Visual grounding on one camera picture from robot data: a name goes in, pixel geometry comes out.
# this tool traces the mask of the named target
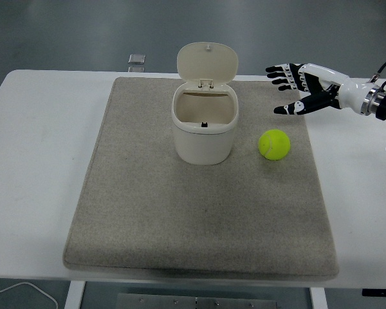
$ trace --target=white table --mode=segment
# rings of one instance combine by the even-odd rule
[[[0,277],[161,280],[72,271],[62,264],[111,86],[120,76],[178,78],[17,70],[0,87]],[[338,277],[326,282],[205,283],[386,288],[386,121],[327,108],[306,115],[306,122],[335,239]]]

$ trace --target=metal plate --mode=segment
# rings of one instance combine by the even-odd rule
[[[127,71],[128,72],[143,73],[144,72],[144,66],[130,66]]]
[[[146,55],[140,53],[132,53],[129,57],[129,64],[144,64]]]
[[[116,309],[277,309],[275,301],[149,294],[117,296]]]

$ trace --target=white trash can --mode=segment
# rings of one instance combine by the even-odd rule
[[[218,164],[232,149],[239,118],[237,95],[226,85],[237,73],[236,52],[218,43],[192,43],[179,51],[177,65],[186,83],[172,101],[176,151],[191,164]]]

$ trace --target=gray floor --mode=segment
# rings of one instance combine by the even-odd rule
[[[232,47],[241,75],[264,75],[265,67],[274,64],[312,62],[352,77],[370,77],[386,61],[386,0],[0,1],[0,85],[17,69],[127,71],[131,53],[146,54],[147,72],[176,73],[177,52],[196,41]],[[4,285],[11,284],[0,280],[0,288]],[[65,292],[65,283],[46,282],[46,288],[52,286],[60,295]],[[106,285],[89,285],[83,308],[114,308],[86,300],[91,289],[97,298]],[[264,293],[249,289],[254,295]],[[381,299],[358,297],[357,290],[326,292],[330,308],[367,308],[353,307],[351,300],[386,308]],[[23,295],[30,297],[20,292],[13,300]],[[100,299],[112,302],[110,296]]]

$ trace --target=lid hinge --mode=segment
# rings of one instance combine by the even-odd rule
[[[210,89],[213,89],[214,88],[213,80],[212,79],[201,79],[199,81],[199,88],[202,88],[203,86],[208,86]]]

